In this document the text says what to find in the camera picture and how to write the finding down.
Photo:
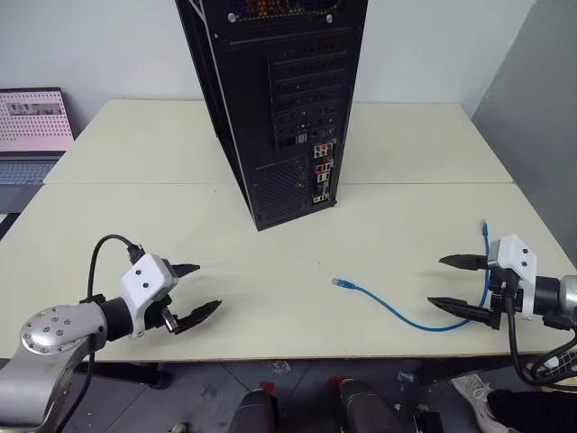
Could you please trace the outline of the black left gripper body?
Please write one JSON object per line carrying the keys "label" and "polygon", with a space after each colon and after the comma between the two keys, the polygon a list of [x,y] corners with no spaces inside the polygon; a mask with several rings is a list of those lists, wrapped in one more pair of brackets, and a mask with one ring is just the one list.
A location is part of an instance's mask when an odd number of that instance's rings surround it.
{"label": "black left gripper body", "polygon": [[151,305],[145,310],[145,329],[164,326],[169,333],[177,334],[179,330],[178,316],[169,310],[169,305],[172,303],[170,292],[178,284],[179,276],[171,263],[165,263],[164,266],[171,276],[171,283],[168,288],[160,289],[157,294],[149,294]]}

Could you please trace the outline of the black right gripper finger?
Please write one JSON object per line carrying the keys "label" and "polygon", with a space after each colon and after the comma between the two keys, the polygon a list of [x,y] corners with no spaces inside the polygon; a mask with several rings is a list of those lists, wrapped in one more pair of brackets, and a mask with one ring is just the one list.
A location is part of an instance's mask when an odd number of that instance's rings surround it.
{"label": "black right gripper finger", "polygon": [[489,269],[486,255],[451,254],[440,258],[438,262],[457,269],[469,270],[469,271]]}
{"label": "black right gripper finger", "polygon": [[428,297],[434,306],[458,317],[482,323],[492,329],[500,329],[500,312],[468,304],[464,300],[445,297]]}

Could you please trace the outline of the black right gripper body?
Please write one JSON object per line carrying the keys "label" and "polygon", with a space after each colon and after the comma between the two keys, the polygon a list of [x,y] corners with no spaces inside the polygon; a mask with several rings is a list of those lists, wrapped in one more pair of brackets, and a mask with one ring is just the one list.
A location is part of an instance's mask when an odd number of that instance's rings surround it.
{"label": "black right gripper body", "polygon": [[502,268],[496,262],[488,262],[487,288],[490,292],[490,313],[488,326],[499,330],[501,315],[516,312],[516,297],[519,276],[509,268]]}

